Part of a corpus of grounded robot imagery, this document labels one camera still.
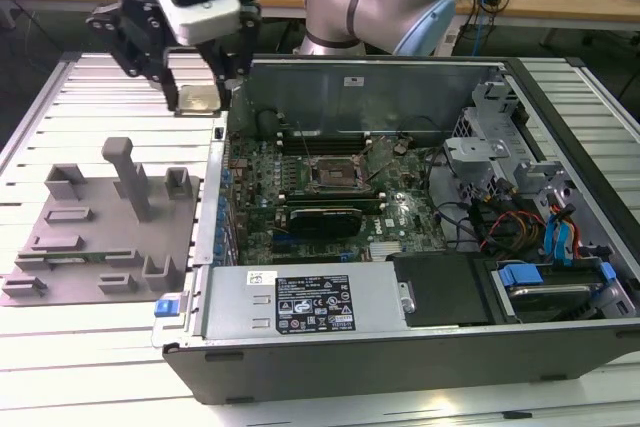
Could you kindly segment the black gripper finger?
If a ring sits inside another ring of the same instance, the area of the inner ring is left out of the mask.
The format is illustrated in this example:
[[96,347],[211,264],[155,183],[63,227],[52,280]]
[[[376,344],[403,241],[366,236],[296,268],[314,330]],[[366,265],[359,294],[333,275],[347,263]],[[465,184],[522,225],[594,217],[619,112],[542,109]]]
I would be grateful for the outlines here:
[[261,7],[245,4],[240,11],[239,49],[229,54],[217,40],[197,45],[197,51],[211,70],[218,91],[220,110],[228,111],[232,91],[249,74],[261,28]]
[[145,77],[152,87],[162,91],[168,110],[176,112],[179,91],[168,67],[173,36],[157,3],[99,6],[86,24],[126,75]]

